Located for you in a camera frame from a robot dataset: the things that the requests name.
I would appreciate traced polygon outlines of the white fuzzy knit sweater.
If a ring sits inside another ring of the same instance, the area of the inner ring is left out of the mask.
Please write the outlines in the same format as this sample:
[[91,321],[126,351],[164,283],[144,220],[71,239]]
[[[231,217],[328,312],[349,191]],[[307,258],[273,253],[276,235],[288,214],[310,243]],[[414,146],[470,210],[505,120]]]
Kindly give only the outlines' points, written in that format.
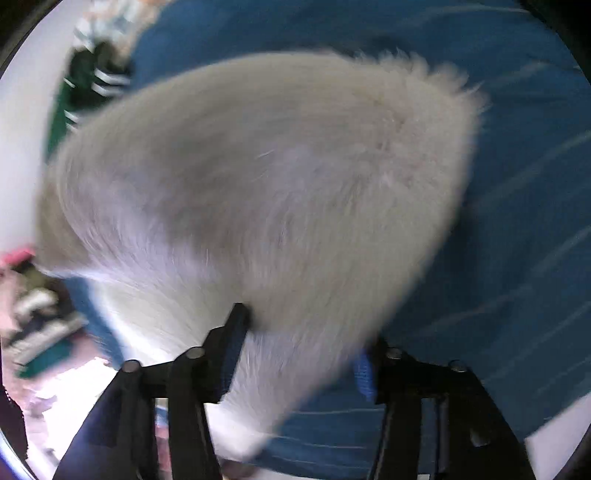
[[485,107],[454,67],[416,56],[266,53],[185,72],[59,145],[37,266],[87,279],[143,363],[248,306],[235,380],[207,416],[221,457],[252,458],[426,274]]

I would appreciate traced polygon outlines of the blue striped bed sheet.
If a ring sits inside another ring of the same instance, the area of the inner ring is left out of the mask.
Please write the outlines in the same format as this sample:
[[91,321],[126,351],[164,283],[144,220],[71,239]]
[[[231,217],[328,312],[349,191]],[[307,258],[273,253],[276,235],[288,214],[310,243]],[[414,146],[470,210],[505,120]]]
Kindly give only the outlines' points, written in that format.
[[514,1],[177,1],[60,148],[54,267],[162,362],[238,302],[218,454],[360,479],[377,336],[466,362],[520,443],[590,392],[590,86]]

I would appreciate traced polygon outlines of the green garment with white stripes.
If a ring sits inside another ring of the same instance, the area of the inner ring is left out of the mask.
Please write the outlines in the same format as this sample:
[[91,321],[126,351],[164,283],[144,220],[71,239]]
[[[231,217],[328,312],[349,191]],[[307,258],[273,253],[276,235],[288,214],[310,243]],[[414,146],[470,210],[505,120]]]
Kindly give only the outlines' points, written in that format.
[[50,115],[45,162],[90,114],[125,93],[131,81],[131,69],[128,64],[116,64],[115,60],[115,48],[108,42],[72,55]]

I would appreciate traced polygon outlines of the plaid orange blue quilt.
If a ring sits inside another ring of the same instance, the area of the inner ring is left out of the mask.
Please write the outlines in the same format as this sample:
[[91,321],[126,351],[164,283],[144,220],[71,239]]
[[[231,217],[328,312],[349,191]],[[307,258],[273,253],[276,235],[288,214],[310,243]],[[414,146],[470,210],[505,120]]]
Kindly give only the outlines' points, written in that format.
[[74,27],[73,48],[93,51],[102,42],[119,51],[130,50],[169,1],[91,1]]

